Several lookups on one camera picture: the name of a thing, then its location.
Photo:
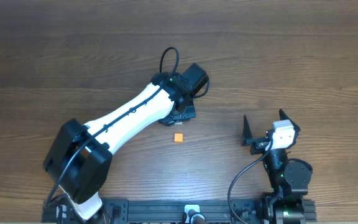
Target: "wooden table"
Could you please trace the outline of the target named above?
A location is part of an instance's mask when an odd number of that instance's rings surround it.
[[[257,158],[240,146],[243,114],[263,135],[283,108],[302,128],[290,157],[314,167],[319,221],[358,221],[357,0],[0,0],[0,221],[40,221],[53,185],[42,162],[60,126],[135,97],[171,45],[178,71],[197,62],[210,91],[197,118],[127,142],[102,197],[225,200]],[[259,164],[232,197],[269,190]]]

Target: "small orange square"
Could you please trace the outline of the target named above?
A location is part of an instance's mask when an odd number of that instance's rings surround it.
[[[173,138],[174,143],[183,143],[183,134],[175,133],[175,137]]]

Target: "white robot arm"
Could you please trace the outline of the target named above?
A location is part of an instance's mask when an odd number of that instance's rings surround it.
[[[177,61],[172,73],[161,73],[163,56],[160,73],[133,100],[84,125],[72,119],[61,127],[44,160],[45,171],[55,181],[46,207],[60,187],[83,221],[97,217],[103,205],[98,190],[106,180],[112,155],[154,121],[168,126],[195,117],[193,98],[199,97],[196,94],[206,83],[205,93],[209,87],[206,72],[194,63],[180,75],[175,72]]]

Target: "black cable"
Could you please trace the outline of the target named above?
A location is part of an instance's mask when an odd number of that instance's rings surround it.
[[[194,96],[193,99],[197,99],[197,98],[200,98],[200,97],[202,97],[202,96],[205,96],[205,94],[208,92],[208,89],[209,89],[209,79],[208,79],[208,82],[206,83],[206,87],[205,87],[204,93],[201,94],[201,95],[198,95],[198,96]]]
[[[249,164],[246,168],[244,168],[240,173],[238,173],[236,175],[236,177],[233,179],[233,181],[230,184],[229,187],[229,191],[227,192],[227,202],[229,203],[229,208],[231,213],[243,224],[248,224],[246,221],[242,220],[234,211],[234,208],[231,204],[231,190],[233,189],[234,184],[236,183],[236,181],[238,180],[238,178],[241,177],[241,175],[243,173],[245,173],[247,170],[249,170],[251,167],[253,167],[255,164],[257,164],[258,162],[262,161],[263,159],[265,159],[265,157],[270,153],[270,150],[272,149],[273,146],[273,139],[272,139],[272,135],[273,133],[268,134],[269,135],[269,139],[270,139],[270,145],[268,147],[268,149],[266,150],[265,154],[263,154],[261,157],[259,157],[259,159],[255,160],[253,163]]]
[[[160,73],[161,73],[161,68],[162,68],[162,61],[164,58],[164,55],[169,51],[169,50],[175,50],[177,53],[177,61],[175,63],[175,66],[172,70],[172,74],[175,73],[178,64],[179,64],[179,53],[178,50],[174,47],[169,47],[167,48],[164,53],[162,54],[161,57],[161,61],[160,61]],[[47,197],[46,202],[44,203],[44,208],[48,207],[50,204],[50,201],[53,197],[53,195],[55,194],[57,188],[59,187],[60,183],[62,182],[63,178],[65,177],[65,174],[67,173],[67,170],[69,168],[69,166],[71,165],[71,163],[74,161],[74,158],[92,141],[94,140],[98,135],[100,135],[101,133],[103,133],[104,131],[106,131],[107,129],[109,129],[113,124],[115,124],[116,122],[118,122],[120,119],[122,119],[123,117],[129,115],[130,113],[133,113],[136,111],[137,108],[145,105],[148,101],[150,101],[153,97],[155,97],[161,90],[162,87],[164,86],[164,84],[168,81],[169,79],[167,79],[164,83],[162,83],[162,85],[160,85],[160,87],[158,88],[158,90],[156,90],[151,96],[149,96],[146,100],[144,100],[143,102],[139,103],[138,105],[134,106],[133,108],[129,108],[128,111],[126,111],[125,113],[123,113],[122,115],[120,115],[118,118],[114,119],[113,121],[111,121],[108,124],[105,124],[103,126],[103,128],[101,128],[97,133],[94,133],[91,137],[89,137],[79,148],[78,150],[74,153],[74,155],[70,158],[70,160],[67,162],[66,167],[64,168],[63,172],[60,174],[60,177],[58,178],[58,180],[55,182],[55,185],[53,186],[52,190],[49,193],[49,196]]]
[[[169,47],[169,48],[165,49],[164,52],[162,53],[161,60],[160,60],[160,73],[162,73],[162,62],[164,61],[164,56],[169,50],[174,50],[177,53],[177,61],[175,62],[175,66],[172,69],[172,74],[174,74],[176,72],[177,68],[178,68],[178,65],[179,65],[179,51],[178,51],[178,49],[176,49],[174,47]]]

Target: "orange cube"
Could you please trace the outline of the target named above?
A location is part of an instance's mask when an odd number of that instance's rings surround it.
[[[183,134],[175,133],[175,137],[173,138],[174,143],[183,143]]]

